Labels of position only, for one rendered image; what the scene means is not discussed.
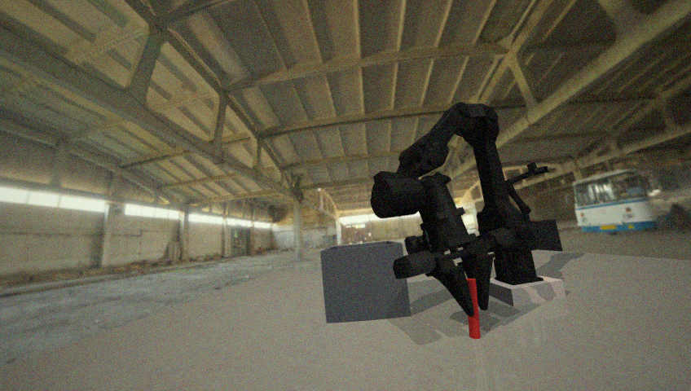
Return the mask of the red peg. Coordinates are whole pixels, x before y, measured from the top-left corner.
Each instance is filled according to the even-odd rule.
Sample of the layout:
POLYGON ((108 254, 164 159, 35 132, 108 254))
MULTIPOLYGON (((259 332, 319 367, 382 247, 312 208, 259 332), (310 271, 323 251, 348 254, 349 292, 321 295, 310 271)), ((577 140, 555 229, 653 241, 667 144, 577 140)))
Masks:
POLYGON ((469 315, 469 336, 473 339, 480 339, 480 325, 478 314, 478 296, 476 279, 466 279, 473 303, 474 316, 469 315))

